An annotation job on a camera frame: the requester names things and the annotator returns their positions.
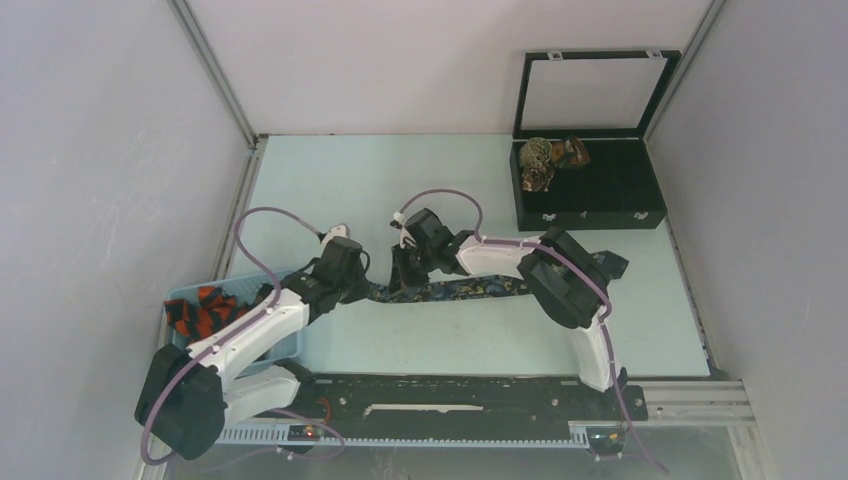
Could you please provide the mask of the blue floral necktie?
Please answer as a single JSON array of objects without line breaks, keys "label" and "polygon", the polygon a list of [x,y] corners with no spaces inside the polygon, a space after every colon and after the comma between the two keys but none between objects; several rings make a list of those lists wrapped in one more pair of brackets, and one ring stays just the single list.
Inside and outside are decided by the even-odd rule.
[{"label": "blue floral necktie", "polygon": [[387,285],[370,282],[369,288],[365,299],[381,304],[470,301],[532,294],[524,280],[502,275],[464,277],[459,280],[432,282],[424,286],[400,288],[395,291],[391,291]]}]

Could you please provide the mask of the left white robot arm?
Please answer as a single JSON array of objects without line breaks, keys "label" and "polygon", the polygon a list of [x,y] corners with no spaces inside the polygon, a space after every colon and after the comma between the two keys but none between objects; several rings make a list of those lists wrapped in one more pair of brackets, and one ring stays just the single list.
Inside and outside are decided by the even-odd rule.
[{"label": "left white robot arm", "polygon": [[335,236],[306,268],[274,278],[272,292],[228,327],[186,348],[161,347],[134,412],[143,428],[143,460],[157,462],[148,449],[152,437],[194,460],[225,429],[257,414],[276,408],[297,417],[311,412],[316,390],[291,370],[269,366],[251,376],[243,372],[277,342],[337,305],[364,299],[369,286],[363,257],[358,242]]}]

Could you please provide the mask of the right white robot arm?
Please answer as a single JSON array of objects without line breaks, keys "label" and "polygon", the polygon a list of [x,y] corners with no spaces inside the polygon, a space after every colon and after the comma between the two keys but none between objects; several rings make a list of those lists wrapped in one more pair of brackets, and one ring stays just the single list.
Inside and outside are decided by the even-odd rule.
[{"label": "right white robot arm", "polygon": [[560,227],[524,239],[485,237],[472,230],[453,233],[429,209],[394,214],[400,233],[392,248],[389,290],[410,292],[430,282],[433,272],[463,277],[522,281],[542,310],[566,328],[578,361],[585,411],[606,418],[622,403],[618,371],[603,325],[611,312],[609,275],[595,257]]}]

